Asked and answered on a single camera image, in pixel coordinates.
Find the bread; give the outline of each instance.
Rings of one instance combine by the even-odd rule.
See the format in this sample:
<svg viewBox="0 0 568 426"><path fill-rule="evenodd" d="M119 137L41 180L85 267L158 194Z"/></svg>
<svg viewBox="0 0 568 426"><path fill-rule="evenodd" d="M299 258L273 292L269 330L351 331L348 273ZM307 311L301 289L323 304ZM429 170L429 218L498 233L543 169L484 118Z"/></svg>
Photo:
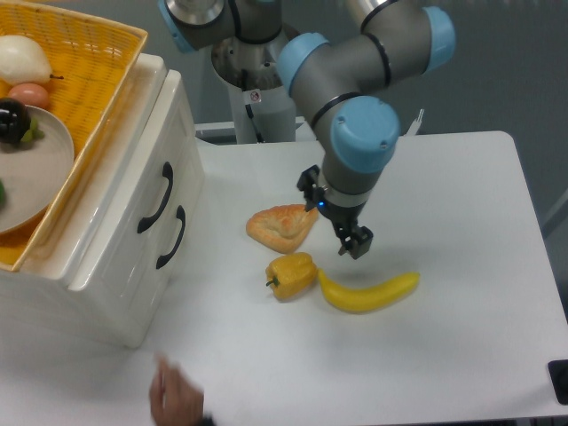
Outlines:
<svg viewBox="0 0 568 426"><path fill-rule="evenodd" d="M317 209L305 211L303 204L275 206L253 215L247 222L247 234L269 249L293 253L304 242L318 215Z"/></svg>

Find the wicker basket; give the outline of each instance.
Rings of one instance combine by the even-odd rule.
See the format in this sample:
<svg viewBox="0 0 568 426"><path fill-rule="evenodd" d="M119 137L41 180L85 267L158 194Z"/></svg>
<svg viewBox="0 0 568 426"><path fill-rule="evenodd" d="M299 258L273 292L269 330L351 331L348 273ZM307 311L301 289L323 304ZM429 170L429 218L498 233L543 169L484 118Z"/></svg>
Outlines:
<svg viewBox="0 0 568 426"><path fill-rule="evenodd" d="M16 272L30 250L51 229L95 152L109 113L147 39L147 32L111 20L53 6L0 0L0 36L38 42L54 75L45 84L48 110L66 124L75 163L66 183L40 217L0 236L0 269ZM10 89L0 82L0 98Z"/></svg>

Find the brown egg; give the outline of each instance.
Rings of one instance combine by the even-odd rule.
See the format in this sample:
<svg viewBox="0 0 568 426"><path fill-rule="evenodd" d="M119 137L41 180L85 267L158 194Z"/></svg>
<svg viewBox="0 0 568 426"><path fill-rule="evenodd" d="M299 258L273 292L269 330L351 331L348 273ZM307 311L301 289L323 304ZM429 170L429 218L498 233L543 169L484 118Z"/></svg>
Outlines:
<svg viewBox="0 0 568 426"><path fill-rule="evenodd" d="M34 83L18 84L11 88L8 97L18 100L24 105L32 107L47 108L50 104L50 95L47 90Z"/></svg>

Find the blue joint cap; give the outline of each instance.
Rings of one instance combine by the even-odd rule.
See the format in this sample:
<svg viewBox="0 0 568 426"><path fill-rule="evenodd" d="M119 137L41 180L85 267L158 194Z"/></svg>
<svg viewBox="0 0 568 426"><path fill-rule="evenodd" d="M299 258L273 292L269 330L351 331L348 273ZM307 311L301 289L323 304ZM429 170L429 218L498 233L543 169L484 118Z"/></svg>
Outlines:
<svg viewBox="0 0 568 426"><path fill-rule="evenodd" d="M165 0L158 0L158 9L160 9L163 20L166 21L166 25L168 26L168 30L170 31L170 34L174 39L174 43L176 44L177 49L182 53L191 53L195 51L193 46L189 44L185 37L183 37L179 32L176 22L173 20L170 12L168 11L168 6L166 6Z"/></svg>
<svg viewBox="0 0 568 426"><path fill-rule="evenodd" d="M397 113L370 96L349 99L331 124L331 146L336 157L358 173L377 173L394 155L400 136Z"/></svg>
<svg viewBox="0 0 568 426"><path fill-rule="evenodd" d="M288 95L292 93L292 84L306 59L322 44L329 41L318 33L305 33L290 41L276 61L276 69Z"/></svg>
<svg viewBox="0 0 568 426"><path fill-rule="evenodd" d="M426 72L444 65L455 52L455 30L452 20L439 7L422 8L430 19L432 46Z"/></svg>

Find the white table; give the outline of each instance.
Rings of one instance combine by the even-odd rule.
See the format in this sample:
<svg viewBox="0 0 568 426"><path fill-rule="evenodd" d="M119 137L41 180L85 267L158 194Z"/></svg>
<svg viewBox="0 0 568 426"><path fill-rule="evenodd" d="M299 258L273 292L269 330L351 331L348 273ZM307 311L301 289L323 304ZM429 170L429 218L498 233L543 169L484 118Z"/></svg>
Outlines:
<svg viewBox="0 0 568 426"><path fill-rule="evenodd" d="M314 286L279 303L277 254L247 219L302 202L318 144L201 146L206 181L147 339L125 351L0 323L0 424L151 424L154 351L206 390L223 425L393 424L566 415L547 363L568 327L512 139L500 132L402 138L361 215L355 261L321 217L301 250L344 284L411 270L407 299L350 315Z"/></svg>

